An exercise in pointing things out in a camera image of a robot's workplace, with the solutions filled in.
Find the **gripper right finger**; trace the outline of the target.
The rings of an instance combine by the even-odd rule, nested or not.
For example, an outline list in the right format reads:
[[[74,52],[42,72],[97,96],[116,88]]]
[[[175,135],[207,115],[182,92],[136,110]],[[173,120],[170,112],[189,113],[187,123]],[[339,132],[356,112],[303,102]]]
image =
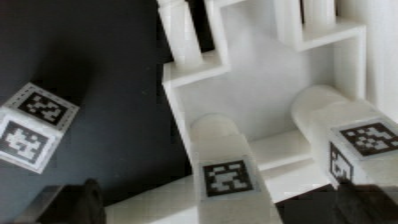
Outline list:
[[[398,187],[342,183],[335,195],[335,224],[398,224]]]

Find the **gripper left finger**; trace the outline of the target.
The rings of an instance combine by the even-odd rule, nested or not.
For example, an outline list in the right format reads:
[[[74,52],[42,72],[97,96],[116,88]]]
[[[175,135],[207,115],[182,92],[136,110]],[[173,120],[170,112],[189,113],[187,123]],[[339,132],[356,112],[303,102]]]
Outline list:
[[[97,181],[81,185],[49,185],[38,192],[13,224],[106,224]]]

